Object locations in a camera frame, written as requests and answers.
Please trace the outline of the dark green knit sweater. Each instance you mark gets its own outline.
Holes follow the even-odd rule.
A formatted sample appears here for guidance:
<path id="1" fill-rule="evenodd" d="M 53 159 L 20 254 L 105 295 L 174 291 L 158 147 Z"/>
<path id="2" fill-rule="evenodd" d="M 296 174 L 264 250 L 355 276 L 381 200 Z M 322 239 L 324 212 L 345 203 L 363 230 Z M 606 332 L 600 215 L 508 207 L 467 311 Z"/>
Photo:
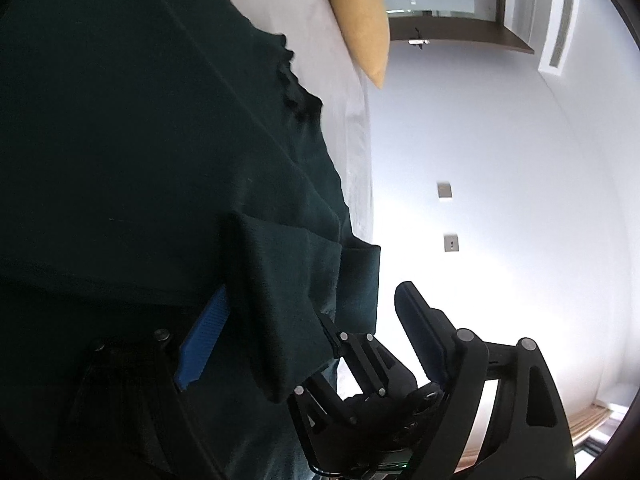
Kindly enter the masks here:
<path id="1" fill-rule="evenodd" d="M 230 0 L 11 0 L 1 17 L 1 474 L 149 479 L 155 333 L 228 320 L 186 398 L 224 479 L 307 479 L 286 398 L 374 329 L 322 103 Z"/>

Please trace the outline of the white bed sheet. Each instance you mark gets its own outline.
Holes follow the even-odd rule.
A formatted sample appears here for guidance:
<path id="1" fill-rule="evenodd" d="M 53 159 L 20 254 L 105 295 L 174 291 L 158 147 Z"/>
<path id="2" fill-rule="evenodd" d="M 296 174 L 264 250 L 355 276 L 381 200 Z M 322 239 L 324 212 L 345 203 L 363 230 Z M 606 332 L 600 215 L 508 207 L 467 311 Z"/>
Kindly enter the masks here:
<path id="1" fill-rule="evenodd" d="M 321 129 L 355 235 L 372 238 L 367 77 L 352 60 L 329 0 L 231 0 L 252 24 L 286 37 L 292 72 L 322 101 Z"/>

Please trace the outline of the yellow cushion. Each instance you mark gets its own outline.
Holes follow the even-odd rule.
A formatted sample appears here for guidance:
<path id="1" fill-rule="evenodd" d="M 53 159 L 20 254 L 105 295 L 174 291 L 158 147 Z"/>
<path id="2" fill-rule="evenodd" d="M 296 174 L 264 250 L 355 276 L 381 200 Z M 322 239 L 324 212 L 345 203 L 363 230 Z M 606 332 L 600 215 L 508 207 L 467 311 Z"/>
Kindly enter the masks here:
<path id="1" fill-rule="evenodd" d="M 376 88 L 384 86 L 390 55 L 390 23 L 384 0 L 330 0 L 352 58 Z"/>

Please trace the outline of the lower wall switch plate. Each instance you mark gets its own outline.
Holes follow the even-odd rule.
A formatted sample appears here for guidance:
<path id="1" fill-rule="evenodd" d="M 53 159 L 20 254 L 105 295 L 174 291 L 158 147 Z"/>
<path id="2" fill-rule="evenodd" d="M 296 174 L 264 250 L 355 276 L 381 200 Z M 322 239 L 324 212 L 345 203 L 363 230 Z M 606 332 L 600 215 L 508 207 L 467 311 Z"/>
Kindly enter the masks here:
<path id="1" fill-rule="evenodd" d="M 445 252 L 457 252 L 459 250 L 459 237 L 457 234 L 446 234 L 444 236 Z"/>

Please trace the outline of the wall switch plate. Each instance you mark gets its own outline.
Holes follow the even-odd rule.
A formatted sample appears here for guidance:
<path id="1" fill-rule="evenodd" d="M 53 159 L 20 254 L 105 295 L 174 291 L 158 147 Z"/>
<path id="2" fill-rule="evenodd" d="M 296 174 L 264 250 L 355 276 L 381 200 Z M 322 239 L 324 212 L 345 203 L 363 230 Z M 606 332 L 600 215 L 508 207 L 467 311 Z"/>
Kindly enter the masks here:
<path id="1" fill-rule="evenodd" d="M 452 197 L 451 184 L 449 182 L 438 182 L 437 194 L 439 198 L 451 198 Z"/>
<path id="2" fill-rule="evenodd" d="M 457 252 L 459 250 L 459 237 L 457 234 L 446 234 L 444 236 L 445 252 Z"/>

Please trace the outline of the upper wall switch plate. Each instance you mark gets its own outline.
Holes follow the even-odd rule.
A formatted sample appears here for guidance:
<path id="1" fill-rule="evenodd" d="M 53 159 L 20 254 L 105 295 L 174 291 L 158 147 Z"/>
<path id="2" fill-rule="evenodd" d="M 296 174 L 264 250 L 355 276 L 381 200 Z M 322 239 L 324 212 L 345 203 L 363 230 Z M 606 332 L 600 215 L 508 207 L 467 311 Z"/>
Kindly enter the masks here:
<path id="1" fill-rule="evenodd" d="M 452 197 L 451 184 L 449 182 L 438 182 L 437 194 L 439 198 L 451 198 Z"/>

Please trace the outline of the dark brown door frame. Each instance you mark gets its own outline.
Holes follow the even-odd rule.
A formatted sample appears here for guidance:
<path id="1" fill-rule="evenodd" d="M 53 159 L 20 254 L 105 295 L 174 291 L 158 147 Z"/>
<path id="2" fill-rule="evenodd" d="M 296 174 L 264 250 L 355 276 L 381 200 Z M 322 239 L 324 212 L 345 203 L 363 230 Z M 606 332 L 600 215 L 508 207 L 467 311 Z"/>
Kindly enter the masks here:
<path id="1" fill-rule="evenodd" d="M 478 44 L 532 54 L 514 32 L 515 0 L 384 0 L 393 42 Z"/>

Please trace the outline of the white wall air vent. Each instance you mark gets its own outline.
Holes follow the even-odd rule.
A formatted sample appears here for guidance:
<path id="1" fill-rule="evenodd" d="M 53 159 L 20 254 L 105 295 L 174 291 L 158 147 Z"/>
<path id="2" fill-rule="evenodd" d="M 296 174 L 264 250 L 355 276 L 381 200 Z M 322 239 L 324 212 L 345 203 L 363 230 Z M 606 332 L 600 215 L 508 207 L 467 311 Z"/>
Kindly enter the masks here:
<path id="1" fill-rule="evenodd" d="M 560 0 L 561 5 L 552 10 L 544 50 L 538 70 L 541 73 L 560 76 L 575 31 L 575 18 L 579 0 Z"/>

